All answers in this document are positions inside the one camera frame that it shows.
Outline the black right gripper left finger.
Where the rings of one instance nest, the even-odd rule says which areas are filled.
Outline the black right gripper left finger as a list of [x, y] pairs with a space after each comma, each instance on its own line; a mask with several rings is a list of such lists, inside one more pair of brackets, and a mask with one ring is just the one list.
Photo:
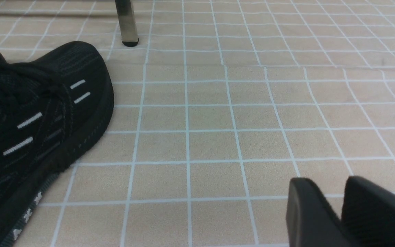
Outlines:
[[287, 234], [290, 247], [356, 247], [319, 187], [308, 178], [289, 183]]

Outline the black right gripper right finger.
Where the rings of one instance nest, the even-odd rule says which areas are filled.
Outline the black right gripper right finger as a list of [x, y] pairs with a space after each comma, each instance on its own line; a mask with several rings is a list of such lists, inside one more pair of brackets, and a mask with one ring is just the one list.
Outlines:
[[395, 247], [395, 194], [361, 176], [349, 177], [341, 222], [363, 247]]

